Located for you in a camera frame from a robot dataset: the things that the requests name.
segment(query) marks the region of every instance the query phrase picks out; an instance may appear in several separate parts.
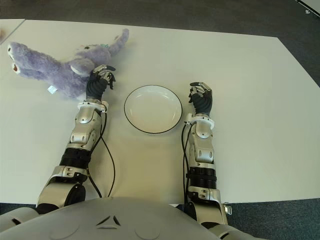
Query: white label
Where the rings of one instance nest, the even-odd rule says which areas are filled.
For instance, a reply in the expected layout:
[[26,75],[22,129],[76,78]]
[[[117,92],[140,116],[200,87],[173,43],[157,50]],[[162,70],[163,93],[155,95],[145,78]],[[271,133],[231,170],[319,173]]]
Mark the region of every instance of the white label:
[[50,86],[49,88],[48,88],[48,91],[49,91],[49,93],[51,93],[51,94],[54,94],[56,91],[57,91],[58,89],[56,89],[54,86]]

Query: white plate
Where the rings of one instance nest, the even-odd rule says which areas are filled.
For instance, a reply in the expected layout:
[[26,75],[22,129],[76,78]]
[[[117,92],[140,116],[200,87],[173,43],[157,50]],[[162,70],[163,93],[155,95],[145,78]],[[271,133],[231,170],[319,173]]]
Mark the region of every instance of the white plate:
[[141,86],[124,102],[124,114],[137,129],[160,134],[172,129],[182,115],[182,105],[172,91],[157,85]]

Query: black ribbed joint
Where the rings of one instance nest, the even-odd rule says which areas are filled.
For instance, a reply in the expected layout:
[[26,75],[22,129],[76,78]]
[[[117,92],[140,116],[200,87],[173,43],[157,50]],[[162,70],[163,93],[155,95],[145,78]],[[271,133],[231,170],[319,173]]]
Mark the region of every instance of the black ribbed joint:
[[192,95],[192,103],[195,108],[195,114],[206,114],[210,115],[212,108],[212,95],[211,91],[208,91],[204,96],[198,94]]
[[190,186],[217,189],[216,170],[207,167],[190,167],[186,175],[190,179]]
[[70,166],[80,169],[87,169],[91,160],[90,151],[68,147],[61,158],[60,166]]
[[102,94],[106,90],[107,86],[107,80],[101,78],[97,72],[91,72],[85,89],[86,98],[92,98],[101,101]]

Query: floor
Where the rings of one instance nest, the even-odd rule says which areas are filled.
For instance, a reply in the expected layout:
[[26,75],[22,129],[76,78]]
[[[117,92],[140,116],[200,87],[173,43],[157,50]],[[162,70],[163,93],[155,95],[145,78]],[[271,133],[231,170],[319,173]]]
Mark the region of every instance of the floor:
[[[320,86],[320,18],[295,0],[0,0],[0,18],[278,37]],[[231,226],[273,240],[320,239],[320,198],[231,204]],[[0,204],[0,214],[17,208]]]

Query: purple plush toy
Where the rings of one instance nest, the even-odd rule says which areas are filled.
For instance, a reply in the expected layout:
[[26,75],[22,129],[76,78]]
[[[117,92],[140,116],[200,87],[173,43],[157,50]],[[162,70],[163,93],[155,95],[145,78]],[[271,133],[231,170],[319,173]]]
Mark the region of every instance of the purple plush toy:
[[13,60],[12,68],[18,75],[44,80],[64,95],[76,98],[85,92],[91,71],[102,64],[107,65],[128,38],[129,30],[124,29],[114,44],[84,46],[67,62],[57,61],[17,42],[9,43],[8,54]]

